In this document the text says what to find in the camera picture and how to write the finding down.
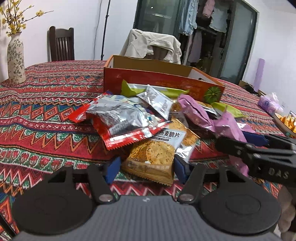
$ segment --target orange cardboard box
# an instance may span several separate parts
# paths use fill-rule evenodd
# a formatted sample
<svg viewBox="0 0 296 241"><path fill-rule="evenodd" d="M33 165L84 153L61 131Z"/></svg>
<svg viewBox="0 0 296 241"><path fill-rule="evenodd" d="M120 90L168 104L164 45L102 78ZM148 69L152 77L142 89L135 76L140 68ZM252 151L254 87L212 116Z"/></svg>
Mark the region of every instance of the orange cardboard box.
<svg viewBox="0 0 296 241"><path fill-rule="evenodd" d="M104 91L120 94L123 80L130 84L189 90L195 100L209 104L219 102L225 89L217 79L194 67L112 55L104 66Z"/></svg>

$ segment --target black suction cup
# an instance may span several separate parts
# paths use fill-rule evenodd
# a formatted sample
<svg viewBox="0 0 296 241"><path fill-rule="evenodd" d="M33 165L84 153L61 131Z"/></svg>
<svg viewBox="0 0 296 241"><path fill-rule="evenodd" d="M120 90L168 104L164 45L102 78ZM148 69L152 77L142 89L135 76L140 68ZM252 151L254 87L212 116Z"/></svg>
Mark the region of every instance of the black suction cup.
<svg viewBox="0 0 296 241"><path fill-rule="evenodd" d="M90 218L92 200L75 189L72 173L72 166L63 167L15 200L12 214L21 231L62 234Z"/></svg>
<svg viewBox="0 0 296 241"><path fill-rule="evenodd" d="M223 232L249 236L273 231L281 215L277 200L238 172L219 170L219 186L199 202L205 220Z"/></svg>

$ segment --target tablecloth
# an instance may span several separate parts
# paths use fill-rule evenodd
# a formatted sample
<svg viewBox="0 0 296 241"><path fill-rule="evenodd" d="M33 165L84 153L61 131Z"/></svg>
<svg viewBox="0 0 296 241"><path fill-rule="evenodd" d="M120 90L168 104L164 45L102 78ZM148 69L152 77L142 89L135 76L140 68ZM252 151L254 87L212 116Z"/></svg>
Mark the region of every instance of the tablecloth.
<svg viewBox="0 0 296 241"><path fill-rule="evenodd" d="M18 195L40 182L46 174L65 164L86 168L90 162L109 159L101 139L89 122L74 124L67 117L103 91L104 61L64 61L36 64L26 69L26 81L9 87L0 85L0 211L15 227L11 206ZM248 115L242 122L258 133L281 134L272 117L258 105L258 97L223 81L226 86L221 102ZM212 149L211 143L203 148ZM216 168L227 160L209 161ZM261 181L274 196L279 185ZM86 184L77 188L89 194ZM172 195L182 185L175 180L171 187L119 173L111 185L115 195ZM205 192L215 184L205 185ZM0 227L0 239L9 237Z"/></svg>

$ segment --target black pole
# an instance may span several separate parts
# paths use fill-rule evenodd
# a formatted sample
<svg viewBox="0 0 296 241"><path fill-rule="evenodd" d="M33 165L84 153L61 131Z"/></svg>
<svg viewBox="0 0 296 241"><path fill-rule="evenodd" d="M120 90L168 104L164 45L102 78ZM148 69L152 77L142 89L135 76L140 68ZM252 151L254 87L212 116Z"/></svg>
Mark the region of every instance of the black pole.
<svg viewBox="0 0 296 241"><path fill-rule="evenodd" d="M110 2L111 2L111 0L109 0L109 2L108 2L107 14L106 14L106 19L105 19L105 27L104 27L103 42L102 42L101 60L103 60L103 57L104 57L104 43L105 43L105 34L106 34L107 20L108 20L108 17L109 17L108 13L109 13Z"/></svg>
<svg viewBox="0 0 296 241"><path fill-rule="evenodd" d="M1 213L0 213L0 225L4 229L4 231L8 233L8 235L11 238L14 238L17 235L16 232L12 229L12 227L9 225L9 223L6 221L6 219L3 217Z"/></svg>

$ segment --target light stand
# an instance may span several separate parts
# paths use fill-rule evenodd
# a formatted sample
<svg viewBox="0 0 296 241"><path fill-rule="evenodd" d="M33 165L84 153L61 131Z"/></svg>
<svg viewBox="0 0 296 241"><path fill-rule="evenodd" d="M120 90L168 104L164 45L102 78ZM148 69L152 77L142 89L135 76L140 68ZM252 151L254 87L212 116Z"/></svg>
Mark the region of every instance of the light stand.
<svg viewBox="0 0 296 241"><path fill-rule="evenodd" d="M103 57L104 57L104 43L105 43L105 34L106 34L107 20L108 20L108 17L109 17L108 13L109 13L109 8L110 8L110 2L111 2L111 0L109 0L109 2L108 2L108 8L107 8L106 19L105 19L105 26L104 26L104 33L103 33L103 42L102 42L101 60L103 60Z"/></svg>

